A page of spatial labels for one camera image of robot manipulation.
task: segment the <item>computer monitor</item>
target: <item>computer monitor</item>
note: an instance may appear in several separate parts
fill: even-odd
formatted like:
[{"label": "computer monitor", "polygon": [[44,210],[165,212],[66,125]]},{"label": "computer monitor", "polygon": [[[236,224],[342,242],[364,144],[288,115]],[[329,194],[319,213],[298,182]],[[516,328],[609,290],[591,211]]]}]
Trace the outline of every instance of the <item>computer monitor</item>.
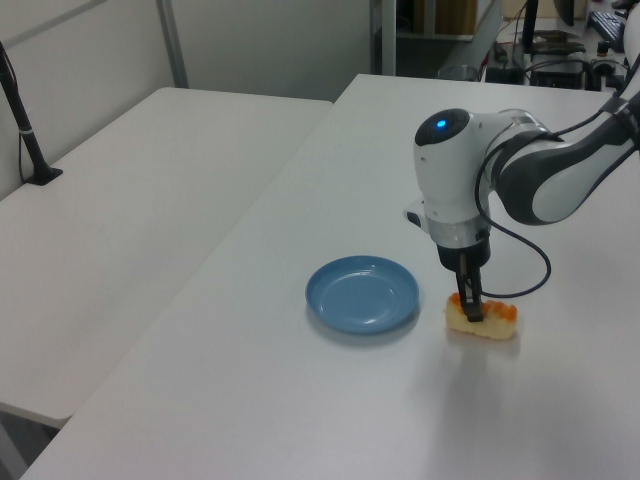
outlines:
[{"label": "computer monitor", "polygon": [[[558,15],[569,27],[573,26],[574,0],[553,0]],[[524,53],[532,53],[533,35],[536,28],[538,15],[538,0],[528,0],[524,13],[524,25],[522,28],[522,48]]]}]

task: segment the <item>black microphone stand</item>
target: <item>black microphone stand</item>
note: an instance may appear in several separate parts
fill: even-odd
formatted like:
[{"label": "black microphone stand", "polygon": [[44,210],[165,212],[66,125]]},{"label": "black microphone stand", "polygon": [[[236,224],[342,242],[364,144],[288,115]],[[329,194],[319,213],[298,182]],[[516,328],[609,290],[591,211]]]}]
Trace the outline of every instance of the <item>black microphone stand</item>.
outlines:
[{"label": "black microphone stand", "polygon": [[24,140],[24,144],[33,162],[33,176],[27,178],[25,183],[46,185],[54,178],[62,175],[62,170],[47,165],[47,162],[45,162],[42,156],[36,135],[33,133],[29,117],[18,94],[18,84],[11,69],[7,52],[2,46],[2,42],[0,42],[0,83],[2,83],[2,89],[7,96],[9,106],[18,124],[20,136]]}]

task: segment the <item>cardboard box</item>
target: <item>cardboard box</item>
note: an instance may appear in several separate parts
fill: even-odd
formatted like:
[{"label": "cardboard box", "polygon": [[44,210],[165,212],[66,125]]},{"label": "cardboard box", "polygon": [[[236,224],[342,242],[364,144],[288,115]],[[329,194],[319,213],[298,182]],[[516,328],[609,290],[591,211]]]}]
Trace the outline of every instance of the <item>cardboard box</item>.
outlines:
[{"label": "cardboard box", "polygon": [[[502,0],[502,18],[511,19],[518,15],[518,12],[525,4],[524,0]],[[586,20],[589,3],[587,0],[575,0],[575,10],[573,17],[576,20]],[[553,0],[539,0],[538,18],[558,18],[558,12],[553,4]]]}]

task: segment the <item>keyboard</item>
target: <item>keyboard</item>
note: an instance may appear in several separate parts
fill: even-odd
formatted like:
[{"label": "keyboard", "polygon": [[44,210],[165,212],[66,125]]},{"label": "keyboard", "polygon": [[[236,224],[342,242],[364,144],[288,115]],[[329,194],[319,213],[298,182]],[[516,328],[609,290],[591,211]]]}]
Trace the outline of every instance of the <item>keyboard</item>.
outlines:
[{"label": "keyboard", "polygon": [[614,52],[624,53],[624,23],[618,20],[612,13],[591,12],[589,14],[589,25],[592,26],[600,36],[609,42]]}]

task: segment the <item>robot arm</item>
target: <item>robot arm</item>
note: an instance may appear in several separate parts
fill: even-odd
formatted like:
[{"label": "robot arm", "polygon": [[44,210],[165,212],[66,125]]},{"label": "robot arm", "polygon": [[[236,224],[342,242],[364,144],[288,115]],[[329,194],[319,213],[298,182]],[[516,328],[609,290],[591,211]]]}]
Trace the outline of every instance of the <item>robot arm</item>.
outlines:
[{"label": "robot arm", "polygon": [[414,159],[428,231],[442,265],[455,272],[463,310],[481,321],[480,267],[489,259],[488,195],[495,190],[516,221],[565,219],[640,147],[640,79],[607,102],[564,142],[522,110],[474,114],[445,110],[415,137]]}]

